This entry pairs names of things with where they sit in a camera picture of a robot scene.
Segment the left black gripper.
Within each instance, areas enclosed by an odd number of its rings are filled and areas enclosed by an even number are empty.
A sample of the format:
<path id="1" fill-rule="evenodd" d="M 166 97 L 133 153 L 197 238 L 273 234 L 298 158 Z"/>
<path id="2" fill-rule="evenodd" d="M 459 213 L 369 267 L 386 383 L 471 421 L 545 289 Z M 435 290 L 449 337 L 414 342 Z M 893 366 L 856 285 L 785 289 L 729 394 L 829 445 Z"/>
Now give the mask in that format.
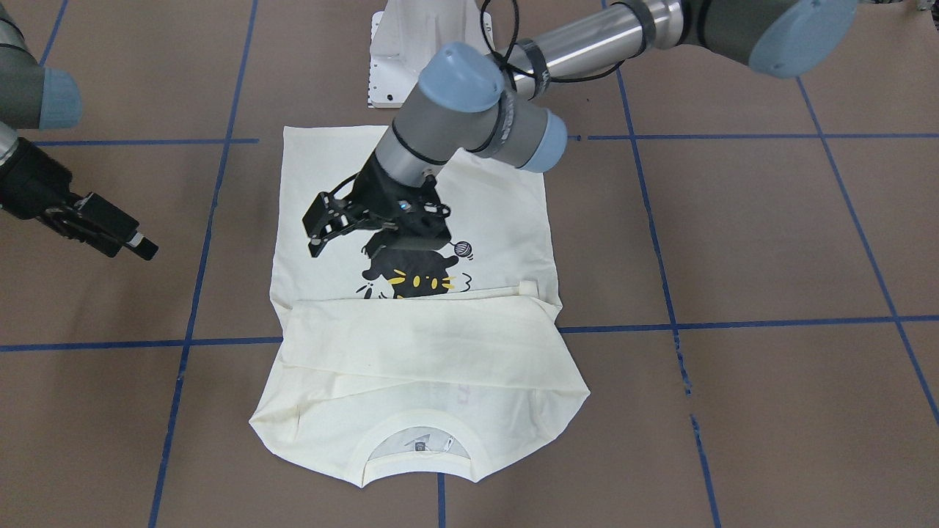
<path id="1" fill-rule="evenodd" d="M 373 236 L 363 251 L 373 259 L 389 249 L 442 249 L 450 243 L 449 216 L 434 176 L 418 187 L 404 185 L 393 180 L 376 158 L 369 158 L 359 173 L 316 195 L 302 224 L 311 257 L 319 257 L 333 238 L 369 230 Z"/>

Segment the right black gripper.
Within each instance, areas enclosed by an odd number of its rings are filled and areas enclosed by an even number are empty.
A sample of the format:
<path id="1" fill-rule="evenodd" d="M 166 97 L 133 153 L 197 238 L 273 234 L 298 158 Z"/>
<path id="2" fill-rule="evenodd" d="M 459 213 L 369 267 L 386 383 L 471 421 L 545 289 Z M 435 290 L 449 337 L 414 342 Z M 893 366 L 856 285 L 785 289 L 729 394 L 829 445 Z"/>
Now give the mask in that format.
<path id="1" fill-rule="evenodd" d="M 138 231 L 137 220 L 100 194 L 74 194 L 71 180 L 64 165 L 19 139 L 2 161 L 2 208 L 20 220 L 36 219 L 107 257 L 127 248 L 142 260 L 153 260 L 158 245 Z"/>

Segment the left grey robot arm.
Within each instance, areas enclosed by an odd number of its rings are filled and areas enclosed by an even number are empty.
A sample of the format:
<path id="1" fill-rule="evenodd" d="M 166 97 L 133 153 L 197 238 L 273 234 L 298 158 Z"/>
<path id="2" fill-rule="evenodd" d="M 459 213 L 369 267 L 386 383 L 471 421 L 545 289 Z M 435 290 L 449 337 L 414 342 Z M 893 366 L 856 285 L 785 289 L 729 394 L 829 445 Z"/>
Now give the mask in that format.
<path id="1" fill-rule="evenodd" d="M 450 243 L 436 178 L 459 150 L 543 173 L 566 150 L 566 124 L 536 105 L 556 84 L 601 79 L 653 49 L 695 45 L 778 79 L 816 67 L 843 40 L 855 1 L 619 1 L 533 39 L 479 51 L 446 43 L 416 84 L 351 190 L 316 195 L 302 219 L 307 248 L 357 230 L 366 255 Z"/>

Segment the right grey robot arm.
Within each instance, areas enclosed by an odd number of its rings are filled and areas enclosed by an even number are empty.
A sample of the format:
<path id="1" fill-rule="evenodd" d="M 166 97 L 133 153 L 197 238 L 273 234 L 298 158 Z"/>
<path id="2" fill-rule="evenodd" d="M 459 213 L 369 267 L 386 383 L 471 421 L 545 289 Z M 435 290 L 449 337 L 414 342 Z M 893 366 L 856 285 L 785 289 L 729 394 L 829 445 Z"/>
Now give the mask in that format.
<path id="1" fill-rule="evenodd" d="M 158 245 L 139 222 L 100 194 L 75 194 L 73 173 L 21 130 L 67 129 L 78 124 L 83 101 L 67 71 L 38 63 L 21 28 L 1 10 L 1 204 L 24 221 L 36 220 L 107 257 L 127 249 L 150 261 Z"/>

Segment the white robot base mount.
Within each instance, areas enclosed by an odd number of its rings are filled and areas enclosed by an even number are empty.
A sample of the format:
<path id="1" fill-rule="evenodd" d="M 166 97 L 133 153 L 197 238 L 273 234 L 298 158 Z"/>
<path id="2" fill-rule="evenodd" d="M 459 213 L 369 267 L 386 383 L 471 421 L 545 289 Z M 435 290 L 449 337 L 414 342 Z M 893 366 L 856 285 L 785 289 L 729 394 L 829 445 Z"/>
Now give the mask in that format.
<path id="1" fill-rule="evenodd" d="M 371 17 L 368 106 L 401 107 L 420 71 L 452 41 L 487 54 L 494 43 L 491 16 L 475 1 L 387 2 Z"/>

